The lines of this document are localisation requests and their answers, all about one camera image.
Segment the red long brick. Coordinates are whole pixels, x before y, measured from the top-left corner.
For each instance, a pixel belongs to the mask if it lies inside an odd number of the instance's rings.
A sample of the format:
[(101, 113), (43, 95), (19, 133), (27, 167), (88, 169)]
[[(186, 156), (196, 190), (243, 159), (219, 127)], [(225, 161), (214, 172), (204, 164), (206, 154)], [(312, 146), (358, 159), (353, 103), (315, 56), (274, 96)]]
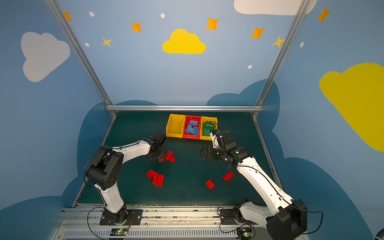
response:
[(174, 155), (174, 153), (172, 151), (168, 151), (167, 154), (166, 154), (165, 160), (169, 161), (169, 157), (171, 157), (173, 155)]

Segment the red brick pair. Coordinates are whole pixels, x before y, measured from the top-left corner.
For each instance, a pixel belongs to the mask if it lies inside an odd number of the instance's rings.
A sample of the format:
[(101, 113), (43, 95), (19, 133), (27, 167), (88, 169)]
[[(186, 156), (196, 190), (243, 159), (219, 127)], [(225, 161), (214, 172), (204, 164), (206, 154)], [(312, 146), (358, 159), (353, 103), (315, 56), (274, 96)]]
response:
[(158, 187), (162, 187), (164, 184), (164, 178), (165, 178), (165, 175), (155, 172), (153, 177), (153, 184)]

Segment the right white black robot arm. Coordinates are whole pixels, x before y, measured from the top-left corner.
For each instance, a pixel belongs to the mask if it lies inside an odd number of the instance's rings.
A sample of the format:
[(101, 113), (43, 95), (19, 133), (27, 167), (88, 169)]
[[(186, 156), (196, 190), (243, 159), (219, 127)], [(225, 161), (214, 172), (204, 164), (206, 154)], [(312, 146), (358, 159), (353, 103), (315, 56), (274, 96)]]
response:
[(214, 130), (213, 145), (204, 147), (204, 160), (224, 161), (234, 167), (262, 197), (265, 208), (243, 200), (234, 205), (233, 218), (238, 223), (253, 222), (265, 228), (274, 240), (294, 240), (307, 231), (308, 208), (302, 200), (295, 201), (260, 167), (245, 147), (238, 147), (228, 131)]

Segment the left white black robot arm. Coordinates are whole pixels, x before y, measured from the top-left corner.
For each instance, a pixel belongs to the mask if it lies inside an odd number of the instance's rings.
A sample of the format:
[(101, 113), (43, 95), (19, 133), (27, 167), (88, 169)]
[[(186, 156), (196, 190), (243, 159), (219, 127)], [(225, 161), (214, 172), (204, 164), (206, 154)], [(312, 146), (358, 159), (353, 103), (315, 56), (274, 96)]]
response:
[(149, 139), (144, 138), (119, 147), (104, 145), (98, 149), (85, 175), (100, 192), (108, 213), (117, 214), (125, 206), (118, 189), (123, 164), (141, 156), (149, 161), (164, 158), (166, 153), (163, 144), (166, 139), (165, 134), (157, 132)]

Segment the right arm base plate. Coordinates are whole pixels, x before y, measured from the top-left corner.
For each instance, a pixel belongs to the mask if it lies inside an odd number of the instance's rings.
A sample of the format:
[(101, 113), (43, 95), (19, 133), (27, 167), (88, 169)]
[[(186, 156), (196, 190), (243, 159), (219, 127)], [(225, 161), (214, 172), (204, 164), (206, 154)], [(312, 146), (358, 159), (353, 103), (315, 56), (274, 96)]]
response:
[(217, 212), (222, 225), (242, 225), (252, 223), (251, 221), (246, 220), (239, 210), (219, 208)]

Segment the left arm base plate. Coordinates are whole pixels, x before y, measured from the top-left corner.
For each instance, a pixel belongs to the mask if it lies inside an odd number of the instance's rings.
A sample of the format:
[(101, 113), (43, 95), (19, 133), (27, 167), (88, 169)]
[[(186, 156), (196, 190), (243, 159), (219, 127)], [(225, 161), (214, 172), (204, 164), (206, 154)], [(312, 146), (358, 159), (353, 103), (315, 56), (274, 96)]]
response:
[(111, 213), (104, 210), (100, 220), (101, 226), (137, 226), (140, 225), (143, 210), (122, 209), (118, 213)]

